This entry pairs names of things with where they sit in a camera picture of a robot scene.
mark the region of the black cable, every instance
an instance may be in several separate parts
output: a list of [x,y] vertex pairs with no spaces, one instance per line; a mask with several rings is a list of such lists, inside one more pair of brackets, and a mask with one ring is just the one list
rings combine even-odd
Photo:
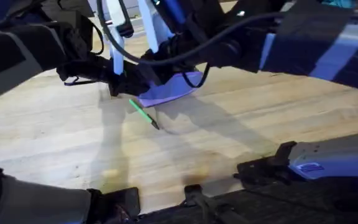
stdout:
[[189,78],[187,77],[187,75],[186,75],[185,72],[182,73],[182,76],[183,76],[183,78],[185,79],[185,81],[186,81],[186,83],[187,83],[188,86],[190,86],[191,88],[199,88],[199,87],[201,87],[201,86],[204,85],[204,82],[205,82],[205,80],[206,80],[206,77],[208,76],[208,73],[209,73],[209,69],[210,69],[210,68],[211,68],[211,66],[209,65],[209,63],[207,63],[206,66],[205,66],[205,69],[204,69],[203,77],[201,78],[199,84],[197,84],[197,85],[194,85],[194,84],[189,80]]
[[90,20],[88,19],[91,23],[93,28],[96,29],[96,32],[98,33],[99,39],[100,39],[100,43],[102,44],[102,48],[100,49],[100,51],[98,53],[95,53],[96,55],[101,55],[104,52],[104,41],[103,41],[103,34],[100,31],[100,29]]
[[57,0],[56,3],[57,3],[57,5],[59,6],[59,8],[60,8],[61,10],[64,10],[64,8],[63,8],[63,6],[62,6],[62,0]]
[[[99,21],[102,25],[103,31],[104,33],[107,35],[109,41],[111,42],[111,44],[126,58],[128,58],[129,60],[132,60],[133,62],[137,62],[137,63],[143,63],[146,65],[151,65],[151,66],[158,66],[158,65],[166,65],[166,64],[173,64],[173,63],[177,63],[177,62],[181,62],[184,59],[193,56],[194,54],[197,54],[199,51],[205,49],[206,47],[210,46],[211,44],[219,41],[220,39],[222,39],[224,36],[230,34],[231,32],[233,32],[234,30],[249,24],[251,22],[255,22],[255,21],[259,21],[262,19],[278,19],[278,18],[283,18],[286,14],[286,12],[272,12],[272,13],[266,13],[266,14],[260,14],[260,15],[256,15],[256,16],[250,16],[247,17],[243,20],[241,20],[240,22],[238,22],[237,24],[234,24],[230,27],[228,27],[227,29],[223,30],[222,32],[218,33],[217,35],[215,35],[214,37],[212,37],[211,39],[209,39],[208,41],[204,42],[203,44],[197,46],[196,48],[194,48],[193,50],[190,50],[186,53],[183,53],[181,55],[177,55],[175,57],[172,58],[168,58],[165,60],[145,60],[145,59],[141,59],[138,57],[135,57],[133,55],[131,55],[129,52],[125,51],[113,38],[113,36],[110,33],[109,28],[106,25],[106,20],[104,18],[104,11],[103,11],[103,7],[102,7],[102,0],[96,0],[96,4],[98,7],[98,17],[99,17]],[[358,19],[358,12],[355,13],[354,15],[352,15],[352,19]]]

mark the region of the black mount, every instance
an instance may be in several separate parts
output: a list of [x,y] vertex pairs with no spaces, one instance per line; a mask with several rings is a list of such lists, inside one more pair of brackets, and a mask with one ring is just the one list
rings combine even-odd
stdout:
[[249,223],[244,217],[234,211],[228,203],[218,202],[217,200],[203,195],[200,185],[189,185],[185,187],[185,205],[200,206],[203,209],[204,222],[209,223],[209,219],[218,220],[224,224],[246,224]]
[[244,188],[250,185],[270,185],[278,181],[287,185],[293,181],[305,181],[288,168],[288,156],[295,145],[294,141],[286,142],[280,145],[274,156],[238,164],[238,174],[234,174],[234,178],[241,180]]

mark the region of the blue label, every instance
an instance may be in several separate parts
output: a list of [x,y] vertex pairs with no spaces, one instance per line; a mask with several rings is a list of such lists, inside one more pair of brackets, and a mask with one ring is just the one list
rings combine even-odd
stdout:
[[298,165],[298,166],[296,166],[296,168],[304,173],[324,169],[324,167],[322,165],[318,164],[317,162],[311,162],[308,164]]

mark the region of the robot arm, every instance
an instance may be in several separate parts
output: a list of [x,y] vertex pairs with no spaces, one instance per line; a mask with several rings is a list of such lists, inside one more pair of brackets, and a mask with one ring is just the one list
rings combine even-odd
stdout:
[[[150,83],[164,85],[178,73],[189,84],[186,72],[205,62],[208,67],[309,75],[358,88],[358,12],[314,0],[298,1],[288,12],[279,12],[285,1],[241,0],[228,13],[217,0],[152,2],[160,23],[174,36],[161,42],[157,51],[148,50],[137,58],[112,36],[97,0],[101,25],[114,49],[138,62],[123,61],[126,75],[116,74],[111,66],[119,64],[120,57],[107,60],[90,52],[92,25],[77,14],[72,15],[74,22],[59,18],[58,23],[0,27],[0,45],[6,49],[3,60],[0,57],[0,94],[57,68],[63,81],[83,77],[90,80],[87,83],[107,83],[112,96],[139,96]],[[125,29],[117,30],[119,35],[129,35]]]

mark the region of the wooden table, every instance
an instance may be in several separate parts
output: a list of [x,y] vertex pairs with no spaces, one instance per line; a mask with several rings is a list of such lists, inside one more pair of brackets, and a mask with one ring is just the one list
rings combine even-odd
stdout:
[[[137,55],[147,48],[145,38],[128,44]],[[61,187],[136,186],[149,212],[180,203],[188,184],[208,195],[238,189],[236,165],[282,142],[358,133],[358,90],[235,68],[212,68],[192,95],[147,111],[163,130],[104,84],[67,87],[54,71],[41,74],[0,96],[0,167]]]

